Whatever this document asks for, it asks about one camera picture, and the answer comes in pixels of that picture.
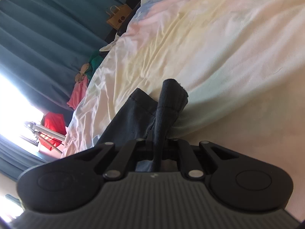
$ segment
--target bed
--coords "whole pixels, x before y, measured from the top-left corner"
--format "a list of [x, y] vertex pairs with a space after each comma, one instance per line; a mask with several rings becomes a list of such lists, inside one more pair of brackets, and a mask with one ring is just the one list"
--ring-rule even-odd
[[168, 137], [209, 140], [293, 179], [305, 219], [305, 0], [142, 0], [94, 74], [63, 157], [94, 146], [129, 95], [176, 79], [189, 103]]

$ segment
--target paper bag handle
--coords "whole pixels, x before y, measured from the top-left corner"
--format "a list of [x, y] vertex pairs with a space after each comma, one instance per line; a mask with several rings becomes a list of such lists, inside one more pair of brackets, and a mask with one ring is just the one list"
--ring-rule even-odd
[[113, 6], [111, 6], [110, 7], [110, 12], [113, 14], [113, 15], [115, 15], [115, 13], [111, 10], [113, 7], [116, 7], [118, 10], [120, 10], [120, 8], [119, 7], [117, 7], [116, 5], [113, 5]]

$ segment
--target red clothing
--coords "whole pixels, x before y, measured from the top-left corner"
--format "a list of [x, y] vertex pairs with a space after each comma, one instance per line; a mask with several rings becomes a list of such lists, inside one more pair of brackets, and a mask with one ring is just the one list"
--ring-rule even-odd
[[[63, 118], [62, 114], [55, 114], [52, 112], [47, 113], [44, 119], [43, 126], [51, 129], [52, 131], [58, 132], [62, 135], [66, 135], [66, 125], [65, 125], [65, 120]], [[59, 146], [62, 142], [58, 139], [53, 139], [50, 136], [46, 136], [44, 134], [41, 134], [43, 138], [45, 138], [47, 141], [49, 141], [52, 145], [55, 147]], [[45, 142], [40, 141], [40, 143], [48, 148], [50, 151], [53, 149], [52, 147], [48, 146]]]

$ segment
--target curtain fold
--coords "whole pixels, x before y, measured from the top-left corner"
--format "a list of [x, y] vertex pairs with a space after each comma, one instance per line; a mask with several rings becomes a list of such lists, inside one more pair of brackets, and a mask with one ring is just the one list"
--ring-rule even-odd
[[106, 8], [125, 0], [0, 0], [0, 73], [43, 112], [72, 117], [74, 77], [111, 27]]
[[13, 181], [17, 181], [28, 168], [46, 162], [46, 159], [29, 153], [0, 134], [0, 172]]

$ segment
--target black plastic mount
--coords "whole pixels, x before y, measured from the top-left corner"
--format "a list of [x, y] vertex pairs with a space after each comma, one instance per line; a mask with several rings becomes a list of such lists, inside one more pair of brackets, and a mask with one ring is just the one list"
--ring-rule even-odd
[[[176, 161], [183, 178], [204, 183], [218, 202], [236, 211], [265, 213], [285, 208], [293, 190], [291, 178], [282, 169], [212, 142], [190, 146], [187, 141], [169, 139], [162, 157]], [[152, 158], [149, 137], [120, 148], [105, 142], [24, 172], [17, 191], [26, 209], [68, 212], [92, 201], [106, 182], [135, 171], [138, 161]]]

